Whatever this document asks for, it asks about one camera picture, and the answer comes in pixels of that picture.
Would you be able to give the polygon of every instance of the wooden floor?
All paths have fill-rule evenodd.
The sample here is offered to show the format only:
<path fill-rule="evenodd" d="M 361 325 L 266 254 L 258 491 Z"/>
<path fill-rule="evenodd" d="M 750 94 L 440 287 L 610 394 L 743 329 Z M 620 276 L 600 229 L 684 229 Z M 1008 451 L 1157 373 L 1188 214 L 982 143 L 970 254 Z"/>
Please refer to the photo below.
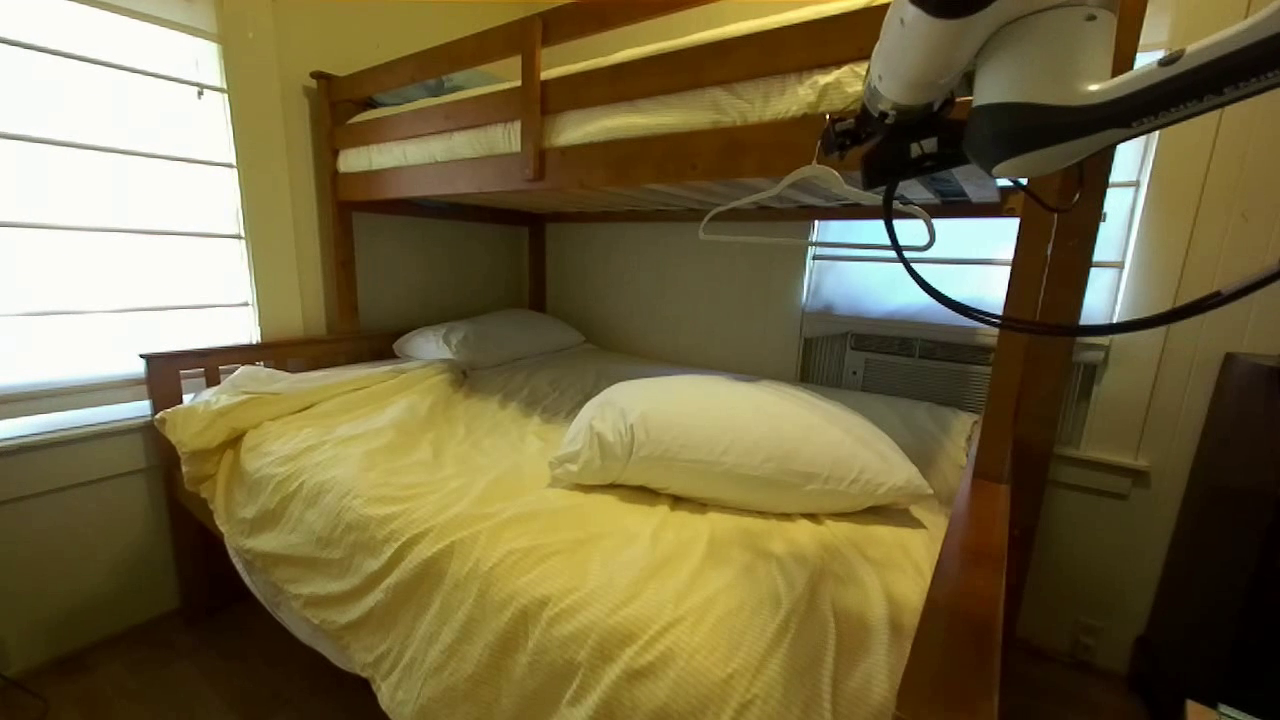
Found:
<path fill-rule="evenodd" d="M 0 685 L 0 720 L 380 720 L 365 681 L 298 644 L 252 600 L 202 622 L 156 622 Z M 1032 647 L 1008 658 L 1008 720 L 1143 720 L 1108 676 Z"/>

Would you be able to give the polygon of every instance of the bunk bed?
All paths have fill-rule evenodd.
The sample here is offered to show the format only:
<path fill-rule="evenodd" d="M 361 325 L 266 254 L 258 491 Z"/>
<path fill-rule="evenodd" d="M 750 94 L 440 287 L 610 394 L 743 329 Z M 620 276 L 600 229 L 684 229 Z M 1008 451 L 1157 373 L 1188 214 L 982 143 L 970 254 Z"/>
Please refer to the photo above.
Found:
<path fill-rule="evenodd" d="M 548 56 L 576 42 L 611 42 L 611 34 L 700 14 L 708 0 L 647 6 L 562 6 L 440 50 L 424 50 L 365 71 L 316 71 L 311 143 L 316 196 L 330 255 L 330 342 L 154 353 L 147 394 L 163 412 L 193 395 L 193 385 L 215 389 L 232 370 L 333 370 L 387 362 L 397 335 L 365 335 L 358 309 L 358 214 L 421 214 L 528 229 L 528 309 L 544 309 L 544 229 L 562 220 L 691 220 L 734 196 L 768 189 L 778 178 L 811 159 L 816 136 L 832 115 L 829 94 L 816 104 L 763 114 L 741 126 L 691 122 L 647 126 L 635 134 L 574 140 L 579 122 L 625 115 L 666 102 L 708 104 L 697 94 L 750 94 L 768 85 L 851 85 L 871 51 L 880 6 L 823 6 L 785 26 L 743 26 L 725 37 L 691 37 L 652 51 L 625 51 L 610 63 L 557 67 Z M 1122 6 L 1115 60 L 1135 50 L 1139 0 Z M 456 96 L 428 96 L 407 107 L 380 107 L 383 96 L 438 94 L 450 76 L 486 67 L 495 79 Z M 440 136 L 490 134 L 486 149 L 438 154 Z M 1022 214 L 1022 254 L 1008 311 L 1037 321 L 1072 321 L 1087 279 L 1093 233 L 1100 223 L 1100 189 L 1108 156 L 1083 170 L 1037 180 L 1049 206 L 984 206 L 955 214 Z M 816 196 L 782 196 L 768 216 L 847 214 Z M 919 623 L 901 671 L 898 716 L 997 716 L 1005 627 L 1022 598 L 1037 509 L 1044 491 L 1053 426 L 1068 385 L 1072 345 L 1001 335 L 994 402 L 978 471 L 947 509 L 947 532 L 935 553 L 934 586 L 919 598 Z M 171 545 L 184 610 L 212 610 L 238 572 L 215 540 L 207 502 L 179 478 L 179 462 L 160 445 L 163 478 L 175 502 Z"/>

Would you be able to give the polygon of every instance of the white pillow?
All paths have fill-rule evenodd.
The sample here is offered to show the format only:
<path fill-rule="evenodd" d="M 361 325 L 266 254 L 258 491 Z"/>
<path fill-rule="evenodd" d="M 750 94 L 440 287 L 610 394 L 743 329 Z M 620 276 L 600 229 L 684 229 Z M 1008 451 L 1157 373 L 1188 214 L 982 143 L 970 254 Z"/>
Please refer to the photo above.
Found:
<path fill-rule="evenodd" d="M 928 496 L 918 463 L 863 418 L 730 377 L 604 389 L 552 451 L 552 484 L 633 484 L 750 512 L 859 512 Z"/>
<path fill-rule="evenodd" d="M 557 315 L 506 309 L 490 315 L 414 329 L 393 348 L 401 362 L 456 362 L 470 370 L 490 370 L 557 353 L 579 342 L 584 331 L 562 325 Z"/>

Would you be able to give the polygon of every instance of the top bunk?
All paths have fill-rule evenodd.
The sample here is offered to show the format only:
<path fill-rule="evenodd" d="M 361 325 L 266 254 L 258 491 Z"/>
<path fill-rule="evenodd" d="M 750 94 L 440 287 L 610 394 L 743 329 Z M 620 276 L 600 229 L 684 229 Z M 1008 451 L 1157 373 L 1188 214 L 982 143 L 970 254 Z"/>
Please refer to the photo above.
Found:
<path fill-rule="evenodd" d="M 823 126 L 859 104 L 880 22 L 880 0 L 579 0 L 316 71 L 319 196 L 516 220 L 697 216 L 816 159 Z M 970 214 L 1001 214 L 994 189 L 966 192 Z M 840 200 L 800 183 L 768 214 Z"/>

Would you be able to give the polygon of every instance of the window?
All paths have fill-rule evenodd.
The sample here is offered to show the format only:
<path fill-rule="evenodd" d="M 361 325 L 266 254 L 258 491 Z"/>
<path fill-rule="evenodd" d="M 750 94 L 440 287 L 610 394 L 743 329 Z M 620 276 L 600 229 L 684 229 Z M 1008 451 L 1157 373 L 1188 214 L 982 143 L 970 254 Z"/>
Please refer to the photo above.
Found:
<path fill-rule="evenodd" d="M 1097 236 L 1093 276 L 1079 311 L 1087 325 L 1115 321 L 1123 255 L 1139 207 L 1139 180 L 1149 170 L 1149 143 L 1154 140 L 1139 136 L 1115 149 L 1106 223 Z M 987 345 L 997 335 L 934 304 L 898 263 L 880 220 L 820 220 L 811 229 L 811 242 L 820 243 L 810 254 L 803 272 L 803 335 L 924 331 L 978 345 Z M 1005 309 L 1017 248 L 1017 216 L 935 220 L 934 248 L 924 248 L 924 223 L 901 220 L 901 242 L 905 248 L 919 248 L 914 254 L 914 263 L 947 298 L 994 311 Z"/>
<path fill-rule="evenodd" d="M 258 342 L 215 42 L 0 6 L 0 89 L 0 426 L 140 402 L 154 348 Z"/>

